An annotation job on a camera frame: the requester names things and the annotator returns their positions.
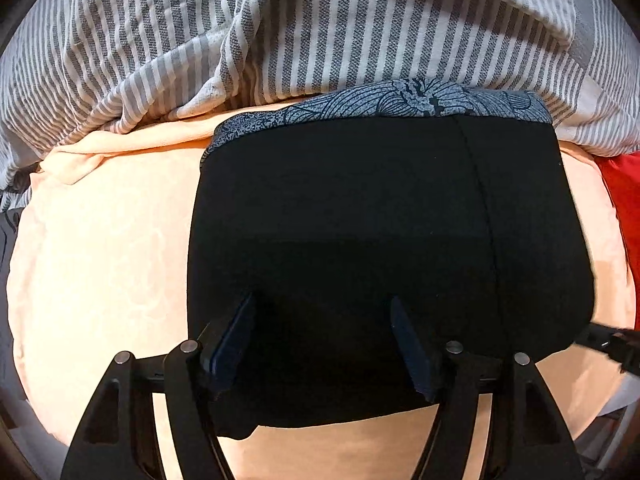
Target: orange cloth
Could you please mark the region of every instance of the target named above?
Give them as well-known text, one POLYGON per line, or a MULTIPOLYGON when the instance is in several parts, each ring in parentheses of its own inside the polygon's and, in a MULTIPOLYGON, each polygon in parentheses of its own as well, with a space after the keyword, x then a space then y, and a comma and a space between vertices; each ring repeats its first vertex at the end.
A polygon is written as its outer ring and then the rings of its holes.
MULTIPOLYGON (((187 336, 191 211, 200 157, 209 141, 194 136, 210 135, 220 117, 204 119, 211 121, 206 127, 198 122, 202 119, 181 121, 191 124, 184 137, 175 126, 180 123, 150 126, 139 133, 139 139, 153 139, 146 144, 134 142, 134 134, 90 134, 84 147, 79 142, 52 153, 43 163, 46 171, 34 176, 33 198, 22 215, 11 261, 9 316, 15 363, 30 403, 44 428, 65 444, 118 351, 163 354, 187 336), (140 152, 162 138, 188 142, 140 152), (130 153, 113 156, 122 152, 130 153), (99 167, 95 160, 101 161, 99 167)), ((594 318, 632 326, 634 286, 600 173, 577 146, 562 143, 562 160, 596 277, 594 318)), ((548 357, 540 370, 574 436, 621 379, 615 364, 581 348, 548 357)), ((167 478, 178 480, 162 396, 156 410, 167 478)), ((435 410, 316 428, 258 428, 241 442, 221 441, 238 480, 405 480, 435 410)), ((478 478, 489 414, 485 396, 466 480, 478 478)))

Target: beige sheet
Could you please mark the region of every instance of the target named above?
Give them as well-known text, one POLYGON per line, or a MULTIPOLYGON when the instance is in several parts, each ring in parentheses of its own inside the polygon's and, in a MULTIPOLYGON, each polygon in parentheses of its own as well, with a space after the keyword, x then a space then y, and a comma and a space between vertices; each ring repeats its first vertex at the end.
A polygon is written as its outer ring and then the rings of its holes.
MULTIPOLYGON (((160 124, 124 137, 89 134, 54 151, 43 163, 46 172, 34 176, 7 287, 10 323, 33 409, 65 444, 116 352, 151 356, 186 338, 186 256, 198 164, 221 119, 160 124), (189 142, 169 145, 181 139, 189 142)), ((596 275, 594 318, 632 326, 632 278, 600 173, 576 146, 562 143, 562 160, 596 275)), ((580 348, 547 358, 540 369, 574 436, 620 383, 615 364, 580 348)), ((178 480, 162 396, 156 401, 167 478, 178 480)), ((481 399, 466 480, 478 477, 488 401, 481 399)), ((242 442, 222 439, 222 446, 238 480, 405 480, 433 415, 434 408, 426 408, 318 428, 258 428, 242 442)))

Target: metal pin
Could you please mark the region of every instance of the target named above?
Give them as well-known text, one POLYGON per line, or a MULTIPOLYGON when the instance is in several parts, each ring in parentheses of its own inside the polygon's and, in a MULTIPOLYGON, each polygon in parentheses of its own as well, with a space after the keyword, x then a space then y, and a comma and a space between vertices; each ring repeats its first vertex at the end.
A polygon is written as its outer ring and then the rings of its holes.
POLYGON ((191 352, 196 351, 198 348, 198 342, 193 339, 187 339, 187 341, 183 341, 180 345, 180 350, 185 354, 190 354, 191 352))
POLYGON ((131 354, 126 350, 123 350, 122 352, 118 352, 116 354, 116 357, 113 358, 113 360, 116 361, 117 364, 123 365, 130 359, 130 357, 131 357, 131 354))
POLYGON ((513 356, 513 359, 521 366, 526 366, 531 362, 531 359, 524 352, 518 352, 513 356))
POLYGON ((450 354, 462 354, 465 349, 460 341, 449 341, 446 345, 447 352, 450 354))

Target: gray patterned fabric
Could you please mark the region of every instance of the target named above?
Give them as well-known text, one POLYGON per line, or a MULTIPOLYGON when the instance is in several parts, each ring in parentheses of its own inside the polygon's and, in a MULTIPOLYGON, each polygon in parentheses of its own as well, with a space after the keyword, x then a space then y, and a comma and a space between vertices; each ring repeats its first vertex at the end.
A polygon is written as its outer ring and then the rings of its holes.
POLYGON ((639 54, 610 0, 39 0, 0 59, 0 189, 97 128, 414 76, 534 91, 627 153, 639 54))
POLYGON ((351 117, 426 118, 456 114, 552 123, 535 92, 466 88, 441 79, 396 79, 311 97, 280 110, 233 116, 216 128, 200 165, 209 153, 227 142, 289 124, 351 117))

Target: striped fabric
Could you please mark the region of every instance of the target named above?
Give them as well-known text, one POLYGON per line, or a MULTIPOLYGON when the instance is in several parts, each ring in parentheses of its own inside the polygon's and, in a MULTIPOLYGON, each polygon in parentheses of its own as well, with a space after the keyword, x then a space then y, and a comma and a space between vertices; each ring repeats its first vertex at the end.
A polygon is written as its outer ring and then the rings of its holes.
POLYGON ((610 0, 39 0, 0 59, 0 189, 97 128, 412 76, 533 90, 628 153, 639 54, 610 0))

